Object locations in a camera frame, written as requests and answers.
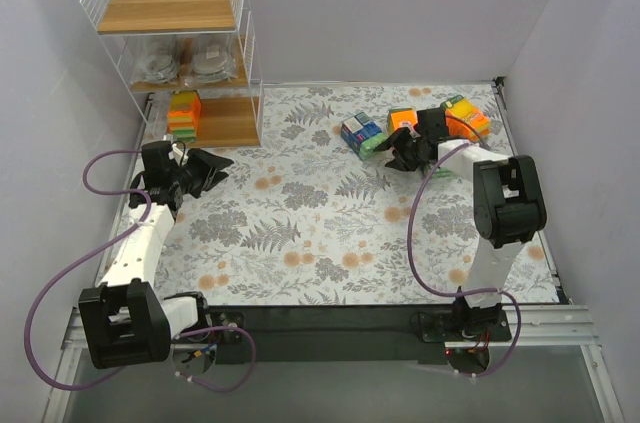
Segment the orange green sponge pack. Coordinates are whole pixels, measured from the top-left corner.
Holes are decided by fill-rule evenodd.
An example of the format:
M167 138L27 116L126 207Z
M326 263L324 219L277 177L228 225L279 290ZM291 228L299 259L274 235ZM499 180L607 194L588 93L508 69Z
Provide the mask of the orange green sponge pack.
M188 143L197 139L201 108L196 91L182 91L171 96L167 126L174 139Z

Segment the silver mesh scrubber pack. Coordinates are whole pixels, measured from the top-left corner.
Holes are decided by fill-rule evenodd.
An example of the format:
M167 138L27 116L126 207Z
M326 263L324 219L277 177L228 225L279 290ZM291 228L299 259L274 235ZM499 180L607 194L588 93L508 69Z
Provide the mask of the silver mesh scrubber pack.
M164 84L180 69L180 44L173 35L143 37L134 58L132 83Z

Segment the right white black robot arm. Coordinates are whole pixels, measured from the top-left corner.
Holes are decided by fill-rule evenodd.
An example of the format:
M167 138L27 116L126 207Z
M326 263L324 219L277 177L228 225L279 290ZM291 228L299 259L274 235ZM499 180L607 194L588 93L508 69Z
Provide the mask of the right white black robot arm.
M547 211L532 157L495 153L474 127L469 130L477 137L476 142L454 134L448 127L451 121L464 122L442 108L420 110L413 129L395 130L375 150L392 152L388 168L402 172L428 170L410 210L410 269L427 292L453 300L451 328L471 336L485 334L500 324L502 299L512 297L505 289L509 273L525 244L545 227ZM456 292L429 287L414 262L414 219L427 183L440 168L472 183L474 224L479 234L472 266Z

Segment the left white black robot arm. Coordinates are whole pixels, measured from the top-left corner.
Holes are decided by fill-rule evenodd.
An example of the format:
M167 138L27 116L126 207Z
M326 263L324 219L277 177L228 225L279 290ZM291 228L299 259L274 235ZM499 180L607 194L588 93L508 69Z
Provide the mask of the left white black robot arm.
M156 269L185 197L201 197L228 174L233 160L166 140L142 146L143 168L129 187L130 234L98 285L81 292L79 311L94 366L108 369L162 362L172 341L203 327L208 308L199 292L161 299Z

